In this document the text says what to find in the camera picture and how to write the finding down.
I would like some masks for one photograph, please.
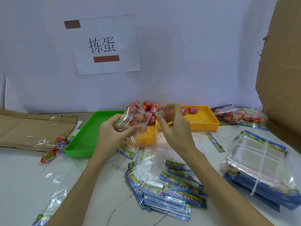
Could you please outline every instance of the cardboard box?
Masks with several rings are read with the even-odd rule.
[[[60,133],[72,131],[77,116],[29,114],[0,108],[0,124],[0,147],[49,151],[57,144]]]
[[[268,129],[301,153],[301,0],[278,0],[259,62],[256,91]]]

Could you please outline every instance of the plastic tray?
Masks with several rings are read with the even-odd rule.
[[[187,111],[187,114],[184,115],[184,117],[189,120],[190,123],[190,129],[191,130],[211,130],[215,131],[219,128],[219,121],[213,114],[213,112],[210,110],[209,106],[207,105],[182,105],[181,108],[186,108],[188,110],[189,107],[197,107],[199,110],[196,114],[190,114]],[[159,122],[156,120],[156,125],[158,125],[158,129],[162,130],[161,126],[159,125]]]
[[[95,112],[66,147],[67,156],[76,158],[91,157],[95,150],[100,124],[118,113],[123,114],[124,111]],[[154,144],[156,142],[156,126],[148,126],[144,134],[137,136],[137,141],[139,140],[141,140],[142,145]]]

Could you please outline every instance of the person's left hand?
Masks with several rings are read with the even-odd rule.
[[[140,125],[135,125],[133,127],[128,126],[129,128],[122,132],[115,131],[113,128],[114,122],[121,119],[121,117],[122,114],[116,114],[99,126],[95,152],[92,156],[94,160],[98,161],[101,158],[108,159],[111,157],[127,137],[140,129]]]

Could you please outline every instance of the white table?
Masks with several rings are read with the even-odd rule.
[[[286,145],[268,131],[242,126],[221,126],[213,135],[226,149],[234,137],[245,129]],[[204,133],[196,132],[193,136],[196,146],[203,148],[209,162],[219,170],[219,164],[226,153],[219,153]],[[161,137],[160,143],[164,142],[164,137]],[[292,174],[297,185],[301,187],[301,174],[298,173],[301,168],[301,156],[290,147],[288,149]],[[0,148],[0,225],[31,225],[59,187],[59,182],[69,173],[79,171],[78,165],[66,155],[57,157],[49,165],[42,165],[40,158],[40,152]],[[96,183],[84,225],[182,225],[180,220],[140,209],[124,176],[129,162],[129,159],[116,155],[114,161],[106,164]],[[62,177],[57,177],[55,183],[52,179],[43,178],[48,173]],[[277,213],[246,194],[244,190],[237,190],[273,224],[301,224],[301,208],[290,211],[281,207],[280,213]],[[223,225],[219,213],[208,199],[207,206],[208,209],[192,207],[191,220],[185,225]]]

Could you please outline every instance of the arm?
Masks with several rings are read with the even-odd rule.
[[[108,158],[116,152],[126,137],[140,128],[136,125],[123,132],[116,132],[113,129],[113,123],[121,117],[121,114],[116,114],[100,125],[92,158],[47,226],[82,225],[95,184]]]
[[[174,118],[167,120],[167,122],[173,121],[172,129],[160,115],[157,115],[164,137],[200,180],[225,223],[227,225],[272,226],[273,224],[243,198],[196,148],[189,121],[182,116],[180,104],[168,104],[166,108],[169,107],[174,108]]]

